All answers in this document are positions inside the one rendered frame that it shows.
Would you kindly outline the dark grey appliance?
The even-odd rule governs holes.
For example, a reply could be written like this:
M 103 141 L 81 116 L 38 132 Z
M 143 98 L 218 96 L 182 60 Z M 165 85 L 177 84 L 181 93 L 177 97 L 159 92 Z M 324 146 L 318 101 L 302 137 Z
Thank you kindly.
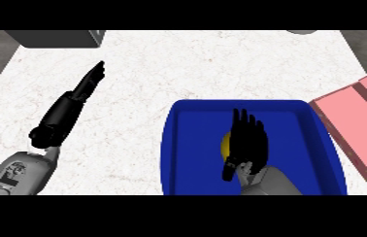
M 101 45 L 104 30 L 7 30 L 29 49 L 88 49 Z

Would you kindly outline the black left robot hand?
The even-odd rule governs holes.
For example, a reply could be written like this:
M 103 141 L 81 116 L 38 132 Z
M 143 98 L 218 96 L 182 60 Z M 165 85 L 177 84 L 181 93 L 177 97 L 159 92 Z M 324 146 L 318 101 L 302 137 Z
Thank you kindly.
M 38 149 L 60 147 L 70 134 L 84 103 L 104 78 L 104 62 L 100 61 L 84 75 L 73 90 L 66 91 L 53 103 L 38 126 L 29 131 L 31 145 Z

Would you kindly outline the blue tray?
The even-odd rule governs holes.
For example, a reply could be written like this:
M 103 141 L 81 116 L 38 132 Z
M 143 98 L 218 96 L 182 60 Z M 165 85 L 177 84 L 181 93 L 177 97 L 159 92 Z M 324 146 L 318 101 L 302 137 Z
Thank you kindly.
M 238 182 L 221 178 L 221 141 L 233 109 L 264 123 L 268 164 L 278 167 L 302 194 L 345 195 L 334 145 L 309 105 L 300 100 L 180 100 L 166 117 L 160 144 L 160 183 L 166 195 L 225 195 Z

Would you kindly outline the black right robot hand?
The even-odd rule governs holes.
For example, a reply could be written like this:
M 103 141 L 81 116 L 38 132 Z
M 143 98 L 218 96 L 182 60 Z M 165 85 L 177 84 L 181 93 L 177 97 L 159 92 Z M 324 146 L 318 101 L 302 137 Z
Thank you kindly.
M 222 180 L 230 182 L 241 163 L 250 163 L 249 174 L 255 175 L 268 162 L 268 136 L 264 123 L 244 109 L 233 110 L 230 152 L 224 157 Z

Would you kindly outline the yellow lemon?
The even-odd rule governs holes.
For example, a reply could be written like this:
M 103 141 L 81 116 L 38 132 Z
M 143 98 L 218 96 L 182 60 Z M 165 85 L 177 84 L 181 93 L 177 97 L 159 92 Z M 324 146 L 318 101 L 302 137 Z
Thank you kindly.
M 221 157 L 224 159 L 224 162 L 227 161 L 227 158 L 230 156 L 230 139 L 231 139 L 231 132 L 228 132 L 224 135 L 224 138 L 221 141 Z

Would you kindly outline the pink cardboard box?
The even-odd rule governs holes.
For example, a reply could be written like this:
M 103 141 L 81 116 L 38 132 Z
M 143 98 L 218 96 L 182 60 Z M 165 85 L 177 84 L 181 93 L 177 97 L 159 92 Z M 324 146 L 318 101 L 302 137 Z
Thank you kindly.
M 315 98 L 309 106 L 367 181 L 367 76 Z

